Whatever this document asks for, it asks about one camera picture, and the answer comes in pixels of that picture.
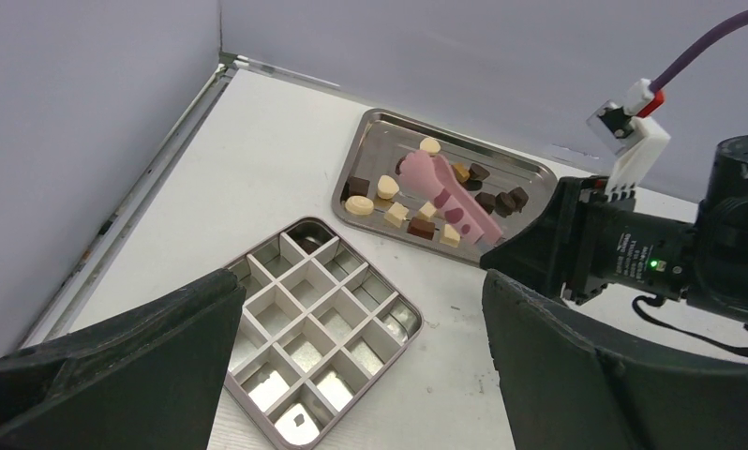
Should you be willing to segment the pink cat paw tongs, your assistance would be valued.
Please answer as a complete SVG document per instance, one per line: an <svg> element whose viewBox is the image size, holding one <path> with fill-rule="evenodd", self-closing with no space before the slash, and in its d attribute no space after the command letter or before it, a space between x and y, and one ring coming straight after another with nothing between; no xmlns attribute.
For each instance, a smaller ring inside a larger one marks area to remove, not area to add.
<svg viewBox="0 0 748 450"><path fill-rule="evenodd" d="M396 165L399 185L429 201L467 244L496 246L503 238L501 226L457 182L449 161L417 150Z"/></svg>

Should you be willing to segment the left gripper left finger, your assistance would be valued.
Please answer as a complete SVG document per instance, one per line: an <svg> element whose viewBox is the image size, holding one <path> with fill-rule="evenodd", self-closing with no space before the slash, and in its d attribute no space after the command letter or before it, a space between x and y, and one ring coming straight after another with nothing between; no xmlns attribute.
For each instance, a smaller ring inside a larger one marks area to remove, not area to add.
<svg viewBox="0 0 748 450"><path fill-rule="evenodd" d="M0 449L203 449L246 289L218 269L0 357Z"/></svg>

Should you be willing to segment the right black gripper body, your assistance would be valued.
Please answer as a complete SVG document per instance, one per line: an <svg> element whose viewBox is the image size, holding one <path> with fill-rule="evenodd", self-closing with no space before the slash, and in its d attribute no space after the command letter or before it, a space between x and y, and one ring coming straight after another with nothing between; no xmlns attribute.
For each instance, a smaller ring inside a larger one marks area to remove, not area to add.
<svg viewBox="0 0 748 450"><path fill-rule="evenodd" d="M695 227L611 201L602 176L563 177L540 216L479 265L554 300L582 305L610 284L679 300L695 283Z"/></svg>

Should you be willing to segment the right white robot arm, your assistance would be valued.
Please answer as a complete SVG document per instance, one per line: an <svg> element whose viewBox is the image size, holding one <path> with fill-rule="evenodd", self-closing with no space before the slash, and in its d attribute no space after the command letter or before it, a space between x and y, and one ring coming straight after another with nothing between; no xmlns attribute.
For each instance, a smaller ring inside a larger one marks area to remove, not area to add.
<svg viewBox="0 0 748 450"><path fill-rule="evenodd" d="M748 324L748 135L717 145L694 222L638 213L635 192L603 176L564 177L480 266L555 300L584 304L616 284Z"/></svg>

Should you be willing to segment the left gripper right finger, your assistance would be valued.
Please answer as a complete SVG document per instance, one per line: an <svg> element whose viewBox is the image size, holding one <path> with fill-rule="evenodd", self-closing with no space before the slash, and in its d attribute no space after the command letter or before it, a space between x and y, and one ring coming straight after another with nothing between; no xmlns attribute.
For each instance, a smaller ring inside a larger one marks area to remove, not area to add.
<svg viewBox="0 0 748 450"><path fill-rule="evenodd" d="M489 271L482 309L518 449L748 449L748 365L683 352Z"/></svg>

